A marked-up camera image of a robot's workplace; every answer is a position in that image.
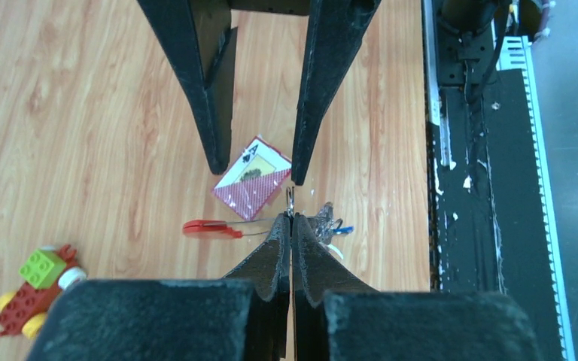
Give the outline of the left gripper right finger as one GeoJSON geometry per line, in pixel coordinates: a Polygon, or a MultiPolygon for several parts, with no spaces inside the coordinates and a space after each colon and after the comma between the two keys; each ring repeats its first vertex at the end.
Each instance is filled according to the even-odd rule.
{"type": "Polygon", "coordinates": [[[526,313],[500,293],[378,291],[291,221],[299,360],[540,360],[526,313]]]}

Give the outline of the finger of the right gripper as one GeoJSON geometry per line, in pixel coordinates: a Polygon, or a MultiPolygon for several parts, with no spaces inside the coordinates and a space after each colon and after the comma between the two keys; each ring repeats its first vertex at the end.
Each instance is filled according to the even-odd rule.
{"type": "Polygon", "coordinates": [[[292,150],[291,180],[305,182],[324,116],[380,1],[312,1],[292,150]]]}
{"type": "Polygon", "coordinates": [[[180,83],[212,174],[230,162],[237,30],[227,1],[140,1],[180,83]]]}

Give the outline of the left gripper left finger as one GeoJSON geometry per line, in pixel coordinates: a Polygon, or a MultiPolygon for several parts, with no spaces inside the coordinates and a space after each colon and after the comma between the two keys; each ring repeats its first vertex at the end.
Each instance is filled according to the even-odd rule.
{"type": "Polygon", "coordinates": [[[30,360],[278,360],[286,355],[291,220],[222,278],[79,282],[30,360]]]}

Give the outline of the key with blue tag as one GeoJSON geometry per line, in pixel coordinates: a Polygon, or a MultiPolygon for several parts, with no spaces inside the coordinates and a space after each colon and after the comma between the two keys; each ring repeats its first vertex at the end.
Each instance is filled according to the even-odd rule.
{"type": "Polygon", "coordinates": [[[348,235],[353,233],[354,227],[353,226],[346,226],[346,227],[338,227],[332,230],[334,235],[348,235]]]}

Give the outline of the metal key holder red handle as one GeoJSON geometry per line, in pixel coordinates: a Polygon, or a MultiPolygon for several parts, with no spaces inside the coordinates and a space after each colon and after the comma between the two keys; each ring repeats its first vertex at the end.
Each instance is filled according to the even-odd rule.
{"type": "MultiPolygon", "coordinates": [[[[325,248],[333,243],[332,230],[346,227],[342,218],[335,218],[333,203],[324,203],[316,215],[306,217],[315,233],[317,241],[325,248]]],[[[225,221],[225,220],[190,220],[182,226],[182,235],[198,239],[240,239],[250,238],[270,233],[273,217],[264,217],[256,220],[225,221]]]]}

